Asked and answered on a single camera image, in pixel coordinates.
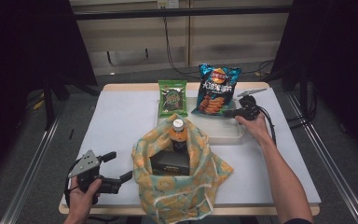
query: human arm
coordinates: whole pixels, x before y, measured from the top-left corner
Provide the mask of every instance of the human arm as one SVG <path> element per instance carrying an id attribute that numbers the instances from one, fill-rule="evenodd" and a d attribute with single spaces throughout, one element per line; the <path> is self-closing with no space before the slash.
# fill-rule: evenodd
<path id="1" fill-rule="evenodd" d="M 313 222 L 305 191 L 269 136 L 264 115 L 258 115 L 255 120 L 246 120 L 240 116 L 235 119 L 247 128 L 262 148 L 272 199 L 280 222 L 284 223 L 293 218 L 303 218 Z"/>
<path id="2" fill-rule="evenodd" d="M 77 176 L 71 179 L 71 197 L 69 215 L 64 224 L 86 223 L 92 205 L 92 197 L 101 186 L 102 180 L 96 179 L 90 185 L 86 193 L 82 192 L 77 186 Z"/>

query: electrical outlet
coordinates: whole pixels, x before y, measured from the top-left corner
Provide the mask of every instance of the electrical outlet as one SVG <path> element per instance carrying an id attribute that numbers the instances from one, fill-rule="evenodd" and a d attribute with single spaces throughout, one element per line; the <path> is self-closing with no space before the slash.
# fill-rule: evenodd
<path id="1" fill-rule="evenodd" d="M 179 8 L 179 0 L 168 0 L 168 8 Z"/>
<path id="2" fill-rule="evenodd" d="M 168 8 L 168 0 L 158 0 L 157 8 Z"/>

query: bottle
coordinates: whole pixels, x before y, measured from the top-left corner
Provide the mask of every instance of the bottle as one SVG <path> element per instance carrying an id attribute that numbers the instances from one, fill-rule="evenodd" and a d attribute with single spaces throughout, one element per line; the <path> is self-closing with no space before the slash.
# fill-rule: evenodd
<path id="1" fill-rule="evenodd" d="M 181 119 L 173 121 L 172 127 L 169 130 L 169 135 L 172 140 L 173 151 L 187 153 L 187 129 Z"/>

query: gray carpet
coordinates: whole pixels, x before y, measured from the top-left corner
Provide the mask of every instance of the gray carpet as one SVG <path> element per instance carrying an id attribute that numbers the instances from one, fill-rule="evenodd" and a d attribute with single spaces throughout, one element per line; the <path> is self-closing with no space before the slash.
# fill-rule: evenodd
<path id="1" fill-rule="evenodd" d="M 231 66 L 242 67 L 246 72 L 256 70 L 258 65 L 259 63 L 247 63 Z M 181 70 L 196 71 L 197 68 Z M 159 79 L 198 81 L 196 78 L 184 77 L 167 69 L 100 76 L 98 77 L 99 86 L 96 89 L 101 90 L 108 83 L 156 82 Z M 254 74 L 242 74 L 240 81 L 257 81 L 258 79 L 259 77 Z M 269 84 L 275 90 L 284 115 L 287 118 L 294 117 L 296 114 L 289 104 L 286 93 L 281 88 L 280 81 L 272 81 Z M 90 96 L 74 87 L 68 87 L 68 90 L 71 92 L 68 101 L 54 101 L 57 110 L 60 108 L 64 110 L 62 118 L 17 223 L 62 223 L 64 221 L 64 216 L 58 211 L 58 205 L 62 197 L 65 175 L 77 156 L 98 101 L 98 97 Z M 324 104 L 323 99 L 318 101 L 316 118 L 312 124 L 324 140 L 338 168 L 358 196 L 358 144 L 356 140 L 341 131 L 339 120 Z M 45 125 L 46 113 L 43 105 L 38 110 L 27 110 L 17 136 L 13 139 L 11 150 L 7 155 L 3 155 L 4 159 L 0 165 L 0 220 L 33 158 L 44 134 Z M 297 128 L 293 129 L 293 135 L 322 198 L 321 213 L 315 217 L 315 221 L 317 223 L 355 223 L 306 132 L 302 128 Z M 278 223 L 276 217 L 259 217 L 258 219 L 260 223 Z"/>

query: person's left hand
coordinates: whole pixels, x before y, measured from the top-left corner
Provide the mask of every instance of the person's left hand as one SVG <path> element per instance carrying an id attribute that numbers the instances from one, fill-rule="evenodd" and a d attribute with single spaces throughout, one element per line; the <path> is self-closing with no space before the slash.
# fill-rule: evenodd
<path id="1" fill-rule="evenodd" d="M 69 223 L 86 223 L 92 206 L 92 196 L 97 192 L 102 184 L 101 179 L 96 179 L 89 185 L 86 193 L 82 192 L 77 186 L 77 176 L 71 179 L 71 198 L 69 215 L 65 224 Z"/>

